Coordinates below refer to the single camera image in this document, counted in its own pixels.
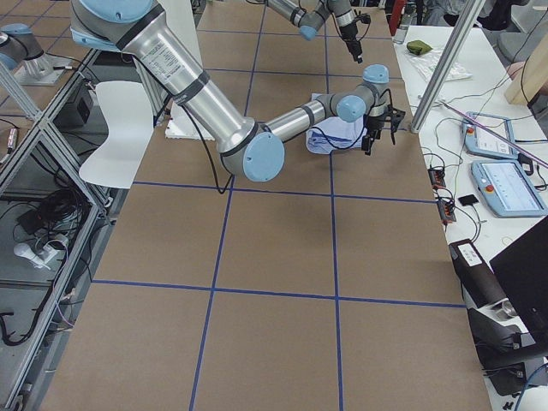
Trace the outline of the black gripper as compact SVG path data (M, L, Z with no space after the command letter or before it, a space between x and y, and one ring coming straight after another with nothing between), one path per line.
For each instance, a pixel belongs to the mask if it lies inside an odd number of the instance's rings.
M371 156L371 148L376 140L381 137L382 130L386 124L390 125L390 138L392 145L396 144L396 132L406 116L404 110L399 110L393 106L387 109L379 116L368 117L365 122L366 134L361 139L361 147L366 148L364 154Z
M363 63L361 43L357 38L358 22L369 25L371 17L368 13L357 15L354 11L349 11L337 17L340 37L347 46L348 52L354 56L353 59L356 63Z

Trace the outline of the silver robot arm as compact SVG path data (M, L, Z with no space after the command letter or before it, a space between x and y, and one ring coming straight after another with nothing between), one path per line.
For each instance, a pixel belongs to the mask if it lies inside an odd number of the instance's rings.
M395 133L405 113L394 107L389 70L382 64L364 69L351 92L320 94L269 122L242 115L217 87L199 60L169 26L158 1L73 1L70 4L74 42L102 51L133 56L213 137L224 168L252 182L267 182L281 171L285 142L323 120L336 116L360 120L358 140L371 151L384 125Z
M314 39L322 26L332 17L338 37L346 45L353 60L356 63L363 63L357 24L360 22L370 25L371 17L367 13L355 12L350 1L317 1L312 11L306 11L299 4L286 0L264 1L264 5L297 27L301 36L308 41Z

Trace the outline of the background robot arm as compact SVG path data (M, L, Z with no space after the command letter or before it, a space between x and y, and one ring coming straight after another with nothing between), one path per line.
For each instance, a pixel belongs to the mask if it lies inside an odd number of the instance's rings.
M23 23L1 27L1 63L8 70L15 70L17 81L26 86L53 86L63 73L55 70L57 57L50 57Z

